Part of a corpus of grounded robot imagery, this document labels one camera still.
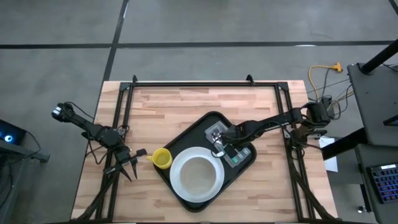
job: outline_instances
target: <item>black tray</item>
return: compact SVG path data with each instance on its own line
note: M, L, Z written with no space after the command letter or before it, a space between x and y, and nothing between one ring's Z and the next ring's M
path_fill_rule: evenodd
M170 143L164 146L171 152L173 158L175 158L180 152L189 148L189 147L205 147L217 153L218 151L212 145L212 143L207 140L205 136L205 130L215 124L216 122L221 121L227 127L230 127L232 123L221 113L217 111L211 111L201 117L198 121L192 124L189 128L187 128L183 133L178 135L175 139L173 139ZM221 187L221 190L210 200L201 203L193 203L188 202L178 196L172 188L170 182L170 169L162 170L158 167L155 167L157 173L162 177L164 182L169 186L170 190L173 194L178 198L181 204L190 212L200 212L205 209L215 198L217 198L236 178L238 178L255 160L257 157L256 148L250 144L248 149L251 153L242 161L238 166L231 168L229 164L225 161L225 159L221 159L224 166L224 183Z

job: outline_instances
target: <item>white bowl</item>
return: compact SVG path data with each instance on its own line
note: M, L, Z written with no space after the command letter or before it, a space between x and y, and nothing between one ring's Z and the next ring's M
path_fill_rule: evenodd
M207 148L188 148L173 160L170 181L175 193L184 200L206 202L223 186L223 163Z

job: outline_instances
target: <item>white paper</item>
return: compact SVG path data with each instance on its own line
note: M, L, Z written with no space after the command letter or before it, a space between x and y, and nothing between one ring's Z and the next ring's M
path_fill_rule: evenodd
M325 138L325 137L321 137L319 139L319 146L321 148L334 143L335 139L334 138ZM328 171L332 171L332 172L338 172L337 169L337 158L336 157L332 157L330 159L325 160L325 167L326 170Z

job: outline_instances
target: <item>black metal frame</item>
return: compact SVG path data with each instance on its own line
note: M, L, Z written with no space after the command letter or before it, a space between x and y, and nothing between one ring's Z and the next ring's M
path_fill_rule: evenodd
M121 110L121 103L123 99L123 94L126 90L128 90L128 96L127 96L127 102L126 102L126 108L124 112L124 119L123 119L123 124L122 126L126 126L128 124L129 120L129 110L131 109L131 102L132 102L132 93L133 89L135 87L155 87L155 86L164 86L164 87L171 87L171 86L176 86L176 87L195 87L195 86L242 86L242 87L249 87L249 86L268 86L268 87L273 87L275 90L275 97L277 101L277 106L279 113L283 113L283 104L282 104L282 97L281 97L281 91L284 92L285 99L287 102L287 108L288 110L292 109L292 102L290 99L290 93L289 93L289 86L287 82L259 82L256 83L251 75L248 75L246 78L246 81L243 82L138 82L136 76L133 76L133 81L132 82L122 82L119 86L119 94L118 94L118 100L116 103L116 109L115 109L115 114L114 114L114 119L113 119L113 128L118 127L118 121L119 121L119 114ZM289 173L290 173L290 179L292 183L292 191L293 191L293 196L294 196L294 202L295 202L295 210L297 214L297 220L299 222L307 222L308 220L313 220L315 222L322 221L322 220L317 220L315 218L315 212L313 209L313 205L309 199L305 195L306 199L306 204L308 208L308 216L309 218L304 218L303 217L303 209L300 201L300 193L299 193L299 188L297 186L297 181L293 178L294 173L292 169L295 170L294 167L294 160L292 156L292 149L290 148L288 141L289 139L284 135L282 131L282 135L284 138L284 144L285 144L285 150L286 150L286 155L287 155L287 165L289 167ZM298 165L300 169L300 176L302 177L302 180L305 184L306 187L308 187L308 179L307 179L307 173L305 170L305 164L302 155L300 153L297 154L297 160L298 160ZM111 165L112 161L112 155L108 155L106 158L106 163L105 163L105 168L109 167ZM111 196L109 200L109 208L108 212L106 214L106 218L102 218L103 216L103 201L100 202L97 206L96 209L96 214L95 214L95 219L94 220L79 220L79 221L73 221L74 223L92 223L92 222L112 222L113 220L113 215L114 215L114 206L116 203L116 196L117 196L117 190L118 190L118 179L119 176L116 177L116 181L113 183L112 190L111 190ZM101 188L106 185L107 181L109 180L109 177L106 175L103 176L103 180L101 182Z

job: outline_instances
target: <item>white plate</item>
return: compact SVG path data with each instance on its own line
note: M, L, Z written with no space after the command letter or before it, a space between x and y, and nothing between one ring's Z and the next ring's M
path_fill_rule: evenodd
M202 194L193 194L189 192L182 184L181 171L183 165L194 158L206 159L211 165L213 165L215 172L215 181L210 190L203 192ZM182 151L174 160L170 169L170 181L172 187L178 196L189 202L206 202L212 199L221 189L224 183L224 167L220 159L214 158L211 155L211 151L204 147L191 147Z

